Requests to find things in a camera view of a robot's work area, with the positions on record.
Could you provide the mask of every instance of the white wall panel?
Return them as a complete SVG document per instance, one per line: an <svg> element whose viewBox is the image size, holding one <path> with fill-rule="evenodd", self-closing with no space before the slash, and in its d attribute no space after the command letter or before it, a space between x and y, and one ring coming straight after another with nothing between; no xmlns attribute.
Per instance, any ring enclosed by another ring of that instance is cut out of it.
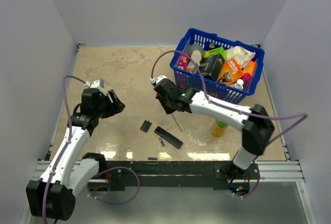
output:
<svg viewBox="0 0 331 224"><path fill-rule="evenodd" d="M330 0L288 0L263 42L278 114L309 114L285 140L291 158L300 159L320 224L331 220L330 15Z"/></svg>
<svg viewBox="0 0 331 224"><path fill-rule="evenodd" d="M75 45L53 0L0 0L0 222L19 223Z"/></svg>
<svg viewBox="0 0 331 224"><path fill-rule="evenodd" d="M188 28L261 43L286 0L54 0L82 43L178 43Z"/></svg>

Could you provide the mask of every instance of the orange snack box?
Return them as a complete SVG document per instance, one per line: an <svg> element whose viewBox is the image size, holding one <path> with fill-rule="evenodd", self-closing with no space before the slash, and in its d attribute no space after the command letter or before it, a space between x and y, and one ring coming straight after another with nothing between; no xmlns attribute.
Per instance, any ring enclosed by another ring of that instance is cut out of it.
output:
<svg viewBox="0 0 331 224"><path fill-rule="evenodd" d="M226 85L231 85L243 76L244 72L242 71L242 67L234 58L232 58L224 63L217 81L225 83Z"/></svg>
<svg viewBox="0 0 331 224"><path fill-rule="evenodd" d="M255 67L255 62L250 61L248 65L244 68L243 73L249 73L251 76L253 75L254 72L254 67Z"/></svg>

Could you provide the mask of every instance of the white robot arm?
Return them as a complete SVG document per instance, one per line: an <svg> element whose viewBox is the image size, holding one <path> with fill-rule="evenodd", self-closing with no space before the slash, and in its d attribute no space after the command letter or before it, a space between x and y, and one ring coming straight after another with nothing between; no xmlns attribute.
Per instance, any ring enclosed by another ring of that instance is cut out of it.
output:
<svg viewBox="0 0 331 224"><path fill-rule="evenodd" d="M192 87L182 90L165 76L159 76L153 85L157 93L156 98L167 114L174 111L202 114L225 122L243 134L243 146L233 158L231 168L224 172L234 177L245 173L252 161L263 154L275 130L271 120L247 116L211 104L207 101L203 91ZM258 104L251 108L235 105L211 96L209 98L241 112L268 116L264 107Z"/></svg>
<svg viewBox="0 0 331 224"><path fill-rule="evenodd" d="M73 166L83 148L99 124L100 118L108 118L121 113L125 105L117 98L113 90L106 92L101 79L94 81L82 93L82 101L71 116L72 133L69 141L69 127L64 139L49 167L38 181L31 180L26 194L33 216L42 216L42 197L50 172L60 156L47 194L47 217L68 220L71 216L76 196L94 175L106 169L106 160L101 154L86 154L80 165Z"/></svg>

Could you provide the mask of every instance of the green bottle cap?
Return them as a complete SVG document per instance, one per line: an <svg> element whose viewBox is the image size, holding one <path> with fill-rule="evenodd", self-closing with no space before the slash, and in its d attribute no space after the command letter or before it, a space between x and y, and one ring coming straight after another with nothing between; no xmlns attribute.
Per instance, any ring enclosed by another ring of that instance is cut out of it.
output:
<svg viewBox="0 0 331 224"><path fill-rule="evenodd" d="M228 124L224 123L224 122L221 122L219 120L215 120L217 126L221 127L221 128L225 128L228 126Z"/></svg>

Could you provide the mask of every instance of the cable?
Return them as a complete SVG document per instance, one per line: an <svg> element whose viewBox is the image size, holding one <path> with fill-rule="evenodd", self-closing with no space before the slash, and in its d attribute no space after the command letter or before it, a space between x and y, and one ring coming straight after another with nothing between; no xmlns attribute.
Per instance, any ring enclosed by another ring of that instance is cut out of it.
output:
<svg viewBox="0 0 331 224"><path fill-rule="evenodd" d="M134 198L136 198L136 196L138 195L139 190L140 190L140 181L139 181L138 175L132 169L130 169L128 167L124 167L124 166L117 166L117 167L113 167L113 168L107 169L105 171L102 171L102 172L96 174L95 176L98 177L98 176L101 176L101 175L105 174L106 172L113 171L113 170L118 170L118 169L125 169L125 170L130 171L137 179L137 190L131 198L129 198L128 200L125 200L123 202L109 201L109 200L99 198L99 197L96 197L96 196L92 195L92 193L89 189L89 185L87 185L87 190L88 190L89 195L92 196L94 199L100 201L100 202L104 202L104 203L108 203L108 204L114 204L114 205L125 204L125 203L128 203L128 202L132 201Z"/></svg>
<svg viewBox="0 0 331 224"><path fill-rule="evenodd" d="M77 110L78 110L78 108L79 108L80 106L81 106L80 103L77 104L76 107L73 109L72 113L73 113L73 114L76 114L76 112L77 112Z"/></svg>
<svg viewBox="0 0 331 224"><path fill-rule="evenodd" d="M259 114L253 114L253 113L248 113L248 112L244 112L244 111L241 111L241 110L238 110L238 109L235 109L235 108L231 108L231 107L228 107L228 106L225 106L223 104L220 104L218 102L215 102L213 100L210 100L209 96L208 96L208 93L207 93L207 88L206 88L206 83L204 81L204 78L200 72L200 69L199 69L199 66L197 65L196 62L194 62L189 55L187 55L186 53L182 52L182 51L178 51L178 50L170 50L170 51L166 51L164 53L162 53L154 62L153 64L153 67L152 67L152 73L151 73L151 79L154 79L154 69L155 69L155 66L157 64L157 62L166 54L168 53L179 53L181 55L184 55L186 56L193 64L194 64L194 67L197 69L197 72L200 76L200 79L201 79L201 83L202 83L202 90L203 90L203 93L205 95L205 98L208 102L216 105L216 106L219 106L219 107L222 107L222 108L225 108L227 110L231 110L231 111L234 111L236 113L239 113L239 114L244 114L244 115L247 115L247 116L252 116L252 117L257 117L257 118L261 118L261 119L267 119L267 120L290 120L290 119L294 119L294 118L299 118L299 120L297 120L296 122L294 122L290 127L288 127L287 129L285 129L284 131L282 131L281 133L277 134L275 137L273 137L272 139L269 140L268 145L270 145L271 143L273 143L275 140L277 140L279 137L281 137L282 135L284 135L285 133L287 133L288 131L290 131L293 127L295 127L296 125L298 125L300 122L302 122L305 118L308 117L308 114L306 113L302 113L302 114L295 114L295 115L289 115L289 116L284 116L284 117L270 117L270 116L265 116L265 115L259 115Z"/></svg>
<svg viewBox="0 0 331 224"><path fill-rule="evenodd" d="M254 187L248 193L243 194L242 196L239 196L239 195L235 194L236 197L240 197L240 198L248 197L250 194L252 194L257 189L257 187L259 185L259 182L260 182L260 178L261 178L260 177L260 170L259 170L259 166L255 163L255 161L253 161L253 164L254 164L255 168L257 169L257 175L258 175L258 180L257 180L256 184L254 185Z"/></svg>
<svg viewBox="0 0 331 224"><path fill-rule="evenodd" d="M68 99L67 99L67 94L66 94L66 84L65 84L67 78L74 78L74 79L76 79L76 80L78 80L78 81L85 84L85 81L83 81L82 79L80 79L78 77L75 77L75 76L64 76L63 79L62 79L62 90L63 90L63 93L64 93L64 104L65 104L65 107L66 107L66 112L67 112L67 115L68 115L68 123L69 123L69 136L68 136L68 141L65 143L65 145L63 146L62 150L60 151L58 157L56 158L56 160L54 162L53 168L50 171L50 175L49 175L47 183L46 183L45 191L43 193L42 219L43 219L44 224L48 224L47 223L47 218L46 218L46 201L47 201L48 189L50 187L51 180L52 180L52 177L54 175L54 171L56 170L57 164L59 163L60 159L62 158L62 156L63 156L63 154L66 150L66 148L68 147L69 142L71 140L71 134L72 134L72 123L71 123L70 110L69 110L69 104L68 104Z"/></svg>

